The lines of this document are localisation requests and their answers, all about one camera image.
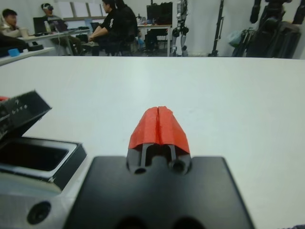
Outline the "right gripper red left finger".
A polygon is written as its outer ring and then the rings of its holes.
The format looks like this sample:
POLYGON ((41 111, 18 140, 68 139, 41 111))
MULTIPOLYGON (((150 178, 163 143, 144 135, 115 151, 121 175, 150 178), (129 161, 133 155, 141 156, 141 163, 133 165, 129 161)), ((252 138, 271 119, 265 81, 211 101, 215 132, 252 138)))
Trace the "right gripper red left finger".
POLYGON ((158 108, 149 108, 133 131, 127 152, 127 167, 131 173, 146 171, 147 150, 159 142, 157 136, 158 108))

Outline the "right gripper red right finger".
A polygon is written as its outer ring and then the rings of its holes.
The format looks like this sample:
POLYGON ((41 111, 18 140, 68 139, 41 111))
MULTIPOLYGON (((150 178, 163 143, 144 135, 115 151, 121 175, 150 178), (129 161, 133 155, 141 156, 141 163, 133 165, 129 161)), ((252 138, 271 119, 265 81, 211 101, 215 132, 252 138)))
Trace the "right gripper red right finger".
POLYGON ((188 139, 173 112, 166 106, 158 107, 159 139, 170 151, 169 168, 176 174, 186 174, 191 165, 188 139))

